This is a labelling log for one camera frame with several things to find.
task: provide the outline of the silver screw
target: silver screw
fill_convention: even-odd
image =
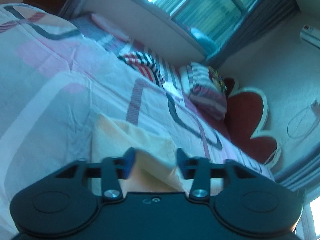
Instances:
[[[197,198],[203,198],[208,195],[208,192],[204,189],[196,189],[192,192],[192,194],[193,194],[193,196],[195,196]]]
[[[117,191],[116,189],[109,189],[109,190],[106,190],[103,194],[107,198],[117,198],[119,197],[120,192]]]
[[[159,197],[153,197],[151,200],[152,200],[153,202],[159,202],[159,201],[161,200],[161,198],[159,198]]]

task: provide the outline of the striped fabric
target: striped fabric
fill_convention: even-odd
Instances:
[[[197,107],[217,120],[224,119],[227,99],[212,82],[209,69],[199,63],[190,63],[179,69],[184,93]]]
[[[105,48],[105,50],[113,52],[116,55],[128,53],[130,51],[139,51],[151,55],[155,60],[158,70],[160,71],[164,80],[172,83],[177,90],[181,90],[180,75],[176,68],[141,42],[134,40],[132,42],[125,43],[117,39],[105,30],[99,28],[91,20],[91,14],[86,14],[79,18],[73,19],[70,22],[75,25],[85,37],[94,39],[103,48]]]
[[[129,53],[120,53],[118,59],[124,61],[126,64],[140,72],[151,82],[162,88],[164,79],[160,74],[156,62],[151,55],[143,52],[132,51]]]

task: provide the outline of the patterned blanket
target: patterned blanket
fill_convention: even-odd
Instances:
[[[170,136],[191,156],[233,159],[271,178],[169,93],[70,22],[26,5],[0,6],[0,236],[17,229],[13,196],[80,158],[91,159],[99,114]],[[212,194],[220,187],[212,186]]]

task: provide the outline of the red and black striped cloth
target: red and black striped cloth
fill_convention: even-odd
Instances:
[[[119,54],[118,58],[162,88],[164,78],[151,55],[144,52],[132,51]]]

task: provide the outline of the folded blanket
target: folded blanket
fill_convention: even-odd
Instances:
[[[176,166],[177,146],[170,137],[159,136],[129,122],[100,115],[93,131],[92,162],[122,156],[130,147],[137,149],[137,159],[130,179],[120,181],[124,194],[128,191],[174,190],[188,194],[192,180],[184,180]],[[215,184],[212,195],[222,190],[221,179],[212,179],[211,183]],[[92,182],[92,191],[96,195],[101,194],[99,180]]]

